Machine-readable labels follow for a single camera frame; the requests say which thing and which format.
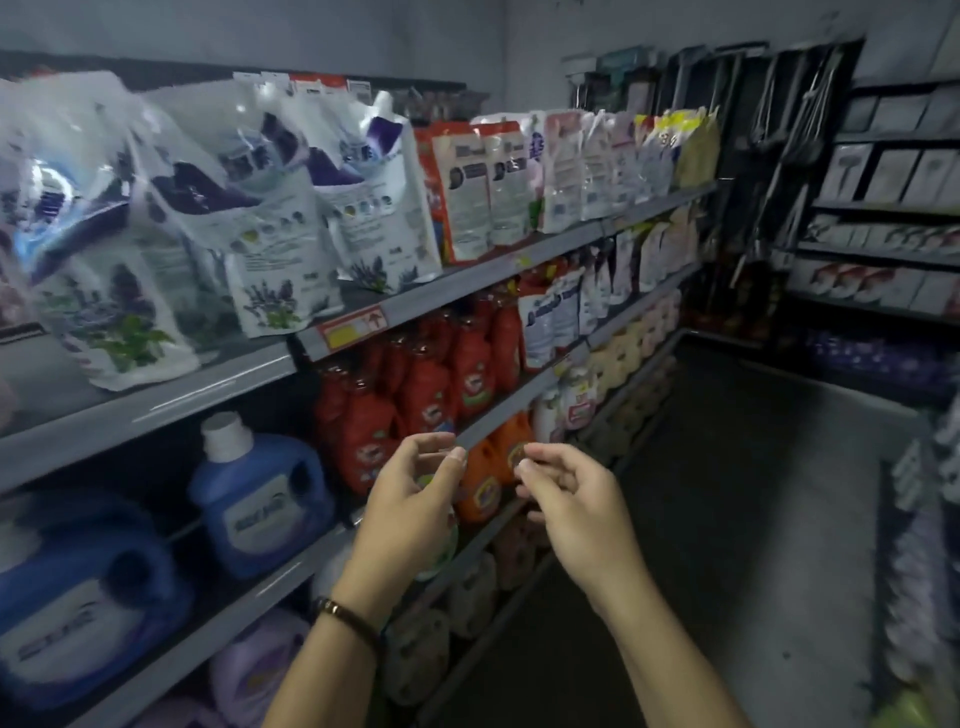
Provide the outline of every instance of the product label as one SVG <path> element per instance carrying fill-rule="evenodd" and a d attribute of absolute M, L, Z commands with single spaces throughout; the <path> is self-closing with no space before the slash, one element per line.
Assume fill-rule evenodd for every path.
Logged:
<path fill-rule="evenodd" d="M 306 511 L 290 492 L 290 481 L 281 474 L 227 508 L 224 527 L 231 546 L 260 556 L 288 544 L 305 518 Z"/>
<path fill-rule="evenodd" d="M 80 680 L 119 657 L 142 620 L 87 579 L 0 636 L 0 661 L 28 685 Z"/>

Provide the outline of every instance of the gray floor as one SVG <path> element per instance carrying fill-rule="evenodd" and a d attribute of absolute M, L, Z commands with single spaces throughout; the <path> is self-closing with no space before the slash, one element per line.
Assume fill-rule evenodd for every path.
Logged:
<path fill-rule="evenodd" d="M 756 726 L 866 724 L 878 459 L 902 415 L 685 349 L 622 485 L 651 570 Z M 552 569 L 438 724 L 638 726 L 616 648 Z"/>

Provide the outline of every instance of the blue detergent jug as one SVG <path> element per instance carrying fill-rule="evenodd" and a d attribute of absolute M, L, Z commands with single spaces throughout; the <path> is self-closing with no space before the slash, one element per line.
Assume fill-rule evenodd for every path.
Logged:
<path fill-rule="evenodd" d="M 0 522 L 0 685 L 38 711 L 76 700 L 180 627 L 191 599 L 142 525 Z"/>
<path fill-rule="evenodd" d="M 217 557 L 238 579 L 273 569 L 333 525 L 335 503 L 316 451 L 283 435 L 253 435 L 236 412 L 201 425 L 208 462 L 190 499 L 204 511 Z"/>

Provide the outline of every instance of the refill pouch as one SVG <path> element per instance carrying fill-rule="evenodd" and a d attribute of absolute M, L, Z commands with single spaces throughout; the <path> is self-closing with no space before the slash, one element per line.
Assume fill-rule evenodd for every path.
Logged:
<path fill-rule="evenodd" d="M 345 90 L 280 97 L 306 138 L 307 169 L 340 265 L 359 285 L 397 293 L 441 272 L 410 121 L 393 97 L 368 106 Z"/>
<path fill-rule="evenodd" d="M 7 141 L 22 154 L 18 231 L 7 256 L 41 323 L 114 392 L 198 369 L 179 324 L 203 318 L 182 295 L 196 285 L 189 255 L 153 226 L 132 168 L 135 98 L 106 72 L 31 79 L 17 95 L 21 133 Z"/>
<path fill-rule="evenodd" d="M 154 214 L 220 257 L 243 332 L 292 333 L 341 310 L 306 143 L 265 109 L 263 87 L 217 81 L 140 98 L 132 151 Z"/>

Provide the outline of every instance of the orange detergent bottle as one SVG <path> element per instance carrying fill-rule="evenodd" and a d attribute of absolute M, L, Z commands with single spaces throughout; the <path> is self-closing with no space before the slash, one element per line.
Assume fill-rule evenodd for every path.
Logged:
<path fill-rule="evenodd" d="M 408 435 L 418 432 L 453 432 L 450 412 L 450 371 L 434 354 L 429 339 L 414 342 L 410 372 L 403 381 L 396 405 Z"/>
<path fill-rule="evenodd" d="M 516 310 L 516 297 L 497 292 L 493 297 L 496 313 L 490 329 L 493 382 L 497 392 L 513 392 L 520 383 L 520 348 L 523 324 Z"/>
<path fill-rule="evenodd" d="M 482 523 L 500 506 L 502 488 L 493 474 L 495 468 L 496 451 L 490 441 L 484 440 L 469 452 L 460 488 L 453 497 L 453 510 L 464 523 Z"/>
<path fill-rule="evenodd" d="M 387 339 L 383 363 L 380 365 L 380 376 L 376 382 L 377 389 L 385 397 L 393 398 L 407 377 L 409 369 L 410 337 L 403 331 L 398 331 Z"/>
<path fill-rule="evenodd" d="M 376 393 L 368 374 L 355 376 L 349 384 L 335 450 L 337 468 L 351 490 L 361 496 L 370 491 L 402 437 L 403 427 L 393 403 Z"/>
<path fill-rule="evenodd" d="M 484 338 L 473 316 L 462 316 L 457 330 L 456 346 L 450 351 L 448 364 L 453 420 L 460 423 L 482 412 L 493 399 L 493 376 L 490 343 Z"/>
<path fill-rule="evenodd" d="M 340 418 L 347 409 L 349 370 L 337 362 L 320 368 L 320 396 L 313 404 L 314 446 L 329 451 L 337 442 Z"/>
<path fill-rule="evenodd" d="M 534 430 L 526 410 L 517 412 L 493 431 L 490 442 L 496 454 L 494 474 L 503 485 L 516 480 L 514 468 L 523 459 L 523 446 L 534 442 Z"/>

